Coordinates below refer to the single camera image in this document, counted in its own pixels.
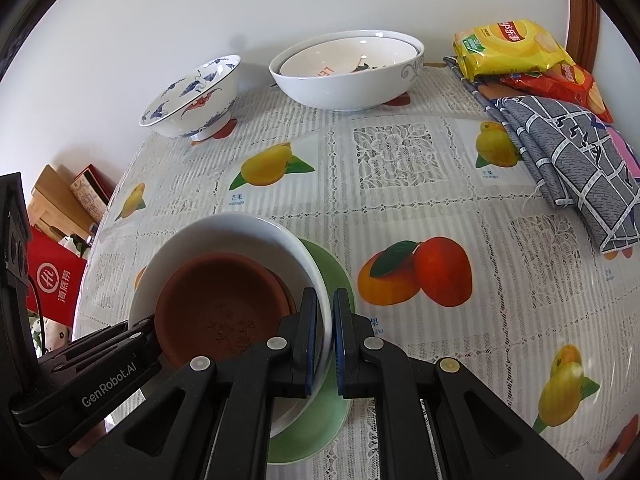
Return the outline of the person's left hand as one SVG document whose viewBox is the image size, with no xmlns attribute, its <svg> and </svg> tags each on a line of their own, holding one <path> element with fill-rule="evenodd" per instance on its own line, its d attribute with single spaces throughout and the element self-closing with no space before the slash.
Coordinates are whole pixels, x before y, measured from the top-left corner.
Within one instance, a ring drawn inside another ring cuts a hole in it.
<svg viewBox="0 0 640 480">
<path fill-rule="evenodd" d="M 89 448 L 92 448 L 93 445 L 96 445 L 99 440 L 101 440 L 106 435 L 107 430 L 105 426 L 105 420 L 101 420 L 96 426 L 90 429 L 78 442 L 76 442 L 70 448 L 70 455 L 79 457 L 82 454 L 85 454 L 85 452 L 87 452 Z"/>
</svg>

